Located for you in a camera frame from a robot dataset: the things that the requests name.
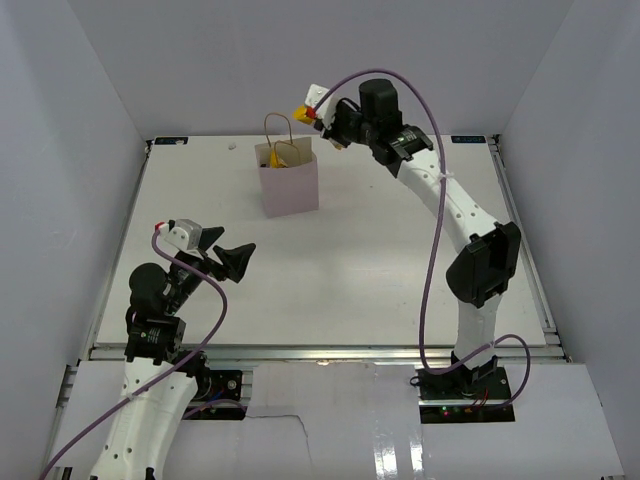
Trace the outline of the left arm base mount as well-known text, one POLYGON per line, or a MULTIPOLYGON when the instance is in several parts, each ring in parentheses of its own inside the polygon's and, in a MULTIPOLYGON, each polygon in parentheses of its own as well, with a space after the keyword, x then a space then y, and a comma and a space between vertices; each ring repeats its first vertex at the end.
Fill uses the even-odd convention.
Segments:
POLYGON ((240 421, 245 418, 240 406, 243 386, 241 370, 212 368, 204 352, 194 355, 178 372, 196 380, 197 390, 185 410, 185 420, 240 421))

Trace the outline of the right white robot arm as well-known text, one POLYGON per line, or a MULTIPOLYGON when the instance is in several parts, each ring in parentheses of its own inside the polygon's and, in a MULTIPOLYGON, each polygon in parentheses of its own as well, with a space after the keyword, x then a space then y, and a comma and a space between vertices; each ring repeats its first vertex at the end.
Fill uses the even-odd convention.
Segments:
POLYGON ((398 92, 384 78, 359 86, 359 99, 337 99, 329 89, 309 88, 305 113, 322 138, 336 148, 369 148, 373 158, 414 193, 436 219, 456 252, 445 277, 458 302, 457 338, 451 364, 417 373, 423 389, 472 399, 497 372, 494 353, 497 311, 518 262, 521 231, 487 213, 447 170, 444 144, 404 122, 398 92))

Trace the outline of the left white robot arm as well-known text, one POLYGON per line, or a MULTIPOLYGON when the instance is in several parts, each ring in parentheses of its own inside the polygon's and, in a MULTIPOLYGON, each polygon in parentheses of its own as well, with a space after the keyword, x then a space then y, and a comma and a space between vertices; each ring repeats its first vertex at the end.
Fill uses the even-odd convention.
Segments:
POLYGON ((129 276, 128 341, 117 409, 92 479, 160 479, 169 448, 191 404, 238 405, 239 396, 211 370, 203 346, 186 349, 178 312, 202 283, 240 282, 256 246, 217 246, 221 227, 190 220, 156 225, 152 239, 176 249, 169 267, 147 262, 129 276))

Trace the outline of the yellow snack bar wrapper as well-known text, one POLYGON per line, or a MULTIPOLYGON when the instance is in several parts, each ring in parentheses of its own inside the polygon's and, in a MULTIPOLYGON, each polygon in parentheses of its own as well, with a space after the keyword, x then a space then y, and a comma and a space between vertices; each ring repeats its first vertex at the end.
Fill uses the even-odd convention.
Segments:
POLYGON ((305 125, 312 125, 315 121, 316 115, 312 107, 301 105, 292 114, 293 118, 305 125))

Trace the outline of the yellow M&M packet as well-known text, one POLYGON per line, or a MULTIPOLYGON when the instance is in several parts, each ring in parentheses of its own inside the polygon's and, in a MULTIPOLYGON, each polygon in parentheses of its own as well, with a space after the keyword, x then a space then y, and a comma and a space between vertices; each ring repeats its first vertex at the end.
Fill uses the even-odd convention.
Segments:
POLYGON ((279 169, 287 168, 288 164, 277 154, 276 150, 273 149, 269 157, 269 166, 273 169, 279 169))

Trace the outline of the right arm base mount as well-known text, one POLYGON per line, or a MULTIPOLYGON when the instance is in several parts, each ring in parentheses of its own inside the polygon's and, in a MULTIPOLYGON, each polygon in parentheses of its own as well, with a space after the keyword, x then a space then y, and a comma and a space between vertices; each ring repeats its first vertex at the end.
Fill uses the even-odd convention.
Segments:
POLYGON ((494 373, 473 384, 456 377, 459 370, 447 375, 428 375, 416 371, 409 384, 418 390, 422 425, 456 425, 514 423, 512 405, 502 406, 511 398, 506 370, 494 373))

